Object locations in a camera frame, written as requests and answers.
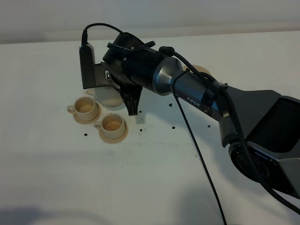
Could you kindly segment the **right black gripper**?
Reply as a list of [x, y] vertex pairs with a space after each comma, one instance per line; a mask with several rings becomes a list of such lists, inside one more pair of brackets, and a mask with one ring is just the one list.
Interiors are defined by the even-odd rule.
[[143, 87], [153, 91], [152, 81], [156, 68], [164, 55], [152, 49], [154, 42], [144, 43], [136, 36], [120, 33], [113, 43], [107, 45], [108, 51], [103, 61], [94, 66], [95, 87], [111, 86], [105, 80], [105, 71], [120, 86], [120, 96], [129, 116], [138, 114], [138, 105]]

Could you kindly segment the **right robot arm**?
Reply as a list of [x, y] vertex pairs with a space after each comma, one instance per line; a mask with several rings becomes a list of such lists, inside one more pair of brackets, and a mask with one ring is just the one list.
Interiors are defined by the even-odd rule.
[[299, 198], [299, 100], [272, 90], [233, 88], [197, 70], [172, 47], [153, 46], [119, 34], [94, 65], [95, 83], [123, 93], [147, 88], [183, 99], [219, 123], [221, 143], [243, 175]]

